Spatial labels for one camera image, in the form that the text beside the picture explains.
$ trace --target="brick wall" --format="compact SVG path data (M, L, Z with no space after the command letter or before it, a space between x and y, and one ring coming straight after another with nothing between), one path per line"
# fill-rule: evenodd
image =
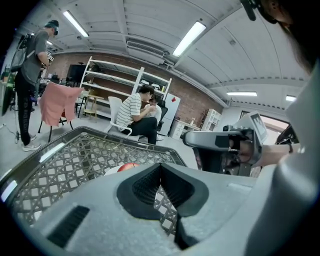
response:
M90 56L92 56L95 60L108 61L113 63L122 64L125 66L129 66L132 68L140 69L144 67L144 71L156 75L158 77L169 80L172 78L172 82L169 88L169 93L173 94L179 98L181 98L179 108L176 113L176 117L180 118L182 121L190 123L192 118L195 118L194 123L199 126L201 123L201 119L204 116L206 109L215 109L219 113L222 113L223 107L219 105L216 101L209 98L205 93L198 90L190 83L176 77L169 72L158 69L153 66L149 66L143 62L139 62L137 60L117 56L110 55L105 53L66 53L66 54L58 54L54 56L54 60L48 70L48 74L56 74L59 78L67 77L67 73L69 70L69 66L72 64L79 64L79 62L83 62L85 65L87 64ZM122 77L128 80L134 81L130 75L126 75L119 72L112 72L110 70L104 70L105 73L110 75L115 75L118 77ZM94 78L93 81L100 86L108 87L117 91L121 91L127 94L131 94L132 87L120 84L117 82ZM119 98L125 99L125 96L119 96L118 94L114 94L109 91L95 89L98 92L98 95L107 98L108 96L116 96Z

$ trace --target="backpack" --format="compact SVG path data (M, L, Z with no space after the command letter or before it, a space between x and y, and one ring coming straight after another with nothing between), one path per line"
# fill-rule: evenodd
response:
M27 55L28 46L30 45L32 38L33 35L27 34L19 43L11 62L11 72L17 72L21 68L22 64L35 53L35 50L33 50Z

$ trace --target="striped shirt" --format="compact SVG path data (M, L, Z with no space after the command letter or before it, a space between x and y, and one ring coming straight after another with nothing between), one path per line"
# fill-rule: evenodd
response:
M116 124L122 127L127 127L134 122L133 116L140 116L141 96L139 93L130 95L124 102L122 102L118 115L116 117Z

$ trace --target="man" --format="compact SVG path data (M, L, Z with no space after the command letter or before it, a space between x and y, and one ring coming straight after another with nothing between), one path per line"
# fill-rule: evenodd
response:
M157 141L157 119L155 117L144 118L149 112L156 111L156 107L150 105L142 112L141 102L148 102L154 97L155 90L150 85L143 85L139 93L130 95L122 104L116 117L116 124L132 129L132 136L144 135L148 138L149 144L156 144ZM129 130L118 128L120 132L128 135Z
M36 135L29 134L29 121L32 109L31 96L34 96L35 86L38 81L39 72L42 63L45 68L49 67L49 59L46 54L47 40L58 34L59 23L57 20L51 20L43 29L38 31L31 39L26 55L34 53L22 64L15 77L15 90L18 98L18 120L20 127L21 140L23 142L23 151L34 151L40 148L41 144L34 144Z
M156 118L156 126L158 127L159 122L161 120L161 114L162 114L162 109L161 107L158 106L159 103L159 97L158 96L154 96L152 99L149 100L149 104L145 105L144 109L147 109L149 106L155 106L156 110L149 112L148 114L145 115L146 118L151 118L151 117L155 117ZM156 141L163 141L165 137L157 134L156 136Z

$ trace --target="white refrigerator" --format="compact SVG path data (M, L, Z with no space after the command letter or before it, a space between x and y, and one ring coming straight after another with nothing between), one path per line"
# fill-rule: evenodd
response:
M175 115L177 113L179 104L180 104L180 98L177 96L174 96L170 93L166 95L165 98L165 107L168 108L167 113L164 115L162 121L162 128L160 131L158 131L158 134L167 136L170 130L170 126L172 122L174 121Z

